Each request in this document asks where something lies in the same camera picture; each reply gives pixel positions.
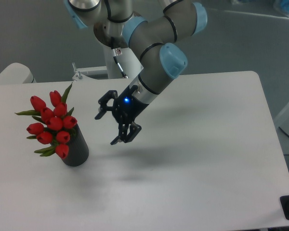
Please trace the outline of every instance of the robotic arm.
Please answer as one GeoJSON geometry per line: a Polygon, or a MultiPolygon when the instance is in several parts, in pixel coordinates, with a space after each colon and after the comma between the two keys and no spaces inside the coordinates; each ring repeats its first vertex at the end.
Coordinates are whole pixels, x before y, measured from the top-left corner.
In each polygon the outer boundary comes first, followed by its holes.
{"type": "Polygon", "coordinates": [[[100,119],[111,111],[118,122],[118,136],[111,142],[131,142],[141,126],[135,118],[187,67],[187,58],[173,43],[203,30],[207,13],[200,3],[191,0],[159,0],[164,16],[147,22],[132,12],[131,0],[67,0],[75,13],[74,20],[85,25],[100,21],[116,31],[105,30],[105,41],[112,48],[131,48],[144,69],[118,96],[108,91],[99,101],[100,119]],[[107,102],[113,99],[113,106],[107,102]]]}

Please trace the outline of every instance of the black vase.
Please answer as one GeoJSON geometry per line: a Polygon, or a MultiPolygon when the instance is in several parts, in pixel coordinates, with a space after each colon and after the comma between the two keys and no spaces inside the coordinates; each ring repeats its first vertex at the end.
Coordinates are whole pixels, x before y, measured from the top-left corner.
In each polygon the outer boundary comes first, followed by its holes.
{"type": "Polygon", "coordinates": [[[71,139],[66,143],[69,147],[68,155],[62,161],[69,166],[76,167],[83,164],[89,156],[88,145],[80,131],[78,125],[74,126],[76,136],[71,136],[71,139]]]}

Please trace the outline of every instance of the tulip bouquet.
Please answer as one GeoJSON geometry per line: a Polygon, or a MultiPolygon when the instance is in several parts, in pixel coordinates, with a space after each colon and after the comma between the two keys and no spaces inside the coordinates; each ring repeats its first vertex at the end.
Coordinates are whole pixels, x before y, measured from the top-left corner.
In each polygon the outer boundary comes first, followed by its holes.
{"type": "Polygon", "coordinates": [[[27,131],[31,136],[27,139],[36,139],[42,144],[50,144],[49,147],[35,150],[40,156],[50,156],[57,153],[59,157],[65,159],[68,156],[69,146],[67,143],[71,137],[76,136],[75,126],[77,120],[72,116],[74,108],[67,111],[67,96],[72,88],[72,84],[61,96],[58,91],[50,92],[50,100],[54,106],[51,110],[46,103],[38,96],[30,98],[34,110],[16,113],[22,116],[32,116],[38,123],[30,124],[27,131]]]}

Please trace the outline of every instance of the floor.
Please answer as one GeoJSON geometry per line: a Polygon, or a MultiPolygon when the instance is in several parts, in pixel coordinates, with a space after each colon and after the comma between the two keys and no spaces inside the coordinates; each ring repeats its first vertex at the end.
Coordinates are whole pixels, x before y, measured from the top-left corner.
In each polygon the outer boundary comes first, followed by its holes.
{"type": "MultiPolygon", "coordinates": [[[[289,101],[289,19],[273,9],[272,0],[199,2],[207,8],[208,24],[177,43],[189,60],[183,74],[255,71],[274,118],[289,101]]],[[[156,0],[135,0],[134,9],[148,21],[162,16],[156,0]]],[[[72,62],[103,66],[102,54],[92,29],[78,30],[62,1],[0,0],[0,72],[17,62],[28,66],[37,82],[68,81],[72,62]]],[[[284,130],[289,133],[289,122],[284,130]]],[[[280,131],[278,136],[289,154],[289,138],[280,131]]]]}

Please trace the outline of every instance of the white table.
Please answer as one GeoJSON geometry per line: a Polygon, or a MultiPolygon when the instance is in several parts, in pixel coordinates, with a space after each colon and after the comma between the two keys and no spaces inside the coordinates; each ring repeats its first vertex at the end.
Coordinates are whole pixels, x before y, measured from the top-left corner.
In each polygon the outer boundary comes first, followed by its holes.
{"type": "Polygon", "coordinates": [[[181,76],[136,119],[131,143],[97,100],[128,79],[75,82],[68,107],[90,147],[80,167],[27,140],[35,121],[14,112],[48,105],[69,82],[0,86],[0,231],[226,231],[288,226],[279,197],[289,174],[254,72],[181,76]]]}

